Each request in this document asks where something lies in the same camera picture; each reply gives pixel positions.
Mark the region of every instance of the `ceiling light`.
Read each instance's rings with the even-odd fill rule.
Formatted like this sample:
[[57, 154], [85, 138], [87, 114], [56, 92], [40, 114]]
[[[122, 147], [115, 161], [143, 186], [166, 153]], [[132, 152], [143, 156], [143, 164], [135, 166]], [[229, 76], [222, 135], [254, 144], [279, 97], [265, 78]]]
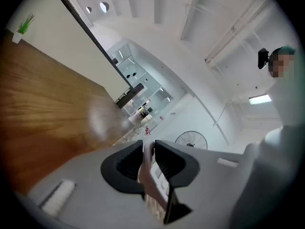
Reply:
[[106, 13], [109, 9], [109, 4], [106, 2], [100, 2], [100, 7], [104, 13]]
[[271, 102], [271, 98], [269, 97], [268, 94], [263, 94], [260, 96], [256, 96], [256, 97], [250, 97], [249, 98], [249, 102], [251, 105], [254, 104], [262, 104], [262, 103], [267, 103], [267, 102]]
[[87, 10], [88, 13], [91, 13], [92, 8], [91, 7], [86, 7], [86, 10]]

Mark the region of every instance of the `person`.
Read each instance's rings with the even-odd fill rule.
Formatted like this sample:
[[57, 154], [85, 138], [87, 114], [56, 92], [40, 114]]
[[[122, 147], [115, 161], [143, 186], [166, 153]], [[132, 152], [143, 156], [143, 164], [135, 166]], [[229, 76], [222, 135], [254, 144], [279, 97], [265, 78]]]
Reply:
[[294, 66], [295, 49], [285, 46], [275, 49], [268, 60], [268, 71], [273, 78], [284, 77], [289, 67]]

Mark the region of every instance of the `exposed pipe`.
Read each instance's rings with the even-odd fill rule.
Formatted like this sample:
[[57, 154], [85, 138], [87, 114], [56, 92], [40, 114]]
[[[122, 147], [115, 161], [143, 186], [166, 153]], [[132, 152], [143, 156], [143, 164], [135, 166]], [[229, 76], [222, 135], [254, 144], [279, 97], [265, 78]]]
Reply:
[[[237, 34], [239, 34], [239, 32], [249, 23], [251, 22], [251, 20], [258, 14], [258, 12], [263, 8], [263, 6], [265, 5], [265, 3], [267, 2], [267, 0], [263, 0], [261, 2], [261, 4], [251, 13], [251, 15], [245, 20], [245, 22], [235, 31], [232, 32], [232, 27], [234, 25], [236, 25], [240, 19], [238, 19], [238, 21], [236, 21], [233, 26], [225, 33], [225, 35], [217, 42], [216, 46], [213, 47], [210, 52], [208, 53], [208, 55], [205, 58], [205, 61], [209, 61], [210, 59], [213, 59], [215, 57], [216, 54], [219, 54], [224, 47], [233, 39], [236, 38]], [[250, 7], [248, 7], [246, 9], [246, 11], [244, 11], [242, 14], [246, 14], [248, 12]], [[227, 36], [228, 34], [232, 34], [224, 43], [221, 43]]]

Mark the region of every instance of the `white ceiling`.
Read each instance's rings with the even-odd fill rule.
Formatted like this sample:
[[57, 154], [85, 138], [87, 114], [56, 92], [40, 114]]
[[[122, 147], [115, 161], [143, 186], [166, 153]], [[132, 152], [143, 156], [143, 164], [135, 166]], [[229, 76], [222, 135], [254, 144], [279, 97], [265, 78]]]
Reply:
[[[235, 24], [253, 0], [76, 0], [94, 24], [99, 19], [122, 16], [144, 20], [182, 39], [200, 54], [208, 52]], [[110, 9], [103, 13], [100, 2]], [[256, 0], [248, 17], [261, 0]], [[89, 14], [86, 7], [92, 7]]]
[[[268, 107], [251, 107], [247, 102], [249, 97], [265, 93], [274, 82], [266, 69], [258, 70], [258, 50], [266, 47], [272, 52], [277, 47], [294, 44], [296, 41], [292, 29], [287, 26], [286, 18], [276, 8], [274, 1], [76, 1], [93, 24], [118, 16], [154, 24], [181, 40], [202, 60], [213, 59], [212, 62], [207, 62], [210, 62], [209, 66], [217, 75], [220, 85], [228, 92], [228, 99], [239, 106], [236, 108], [238, 113], [256, 119], [266, 119], [270, 113], [275, 113], [272, 118], [278, 118], [272, 104]], [[107, 13], [100, 9], [100, 2], [109, 3]], [[86, 11], [87, 6], [92, 7], [91, 14]]]

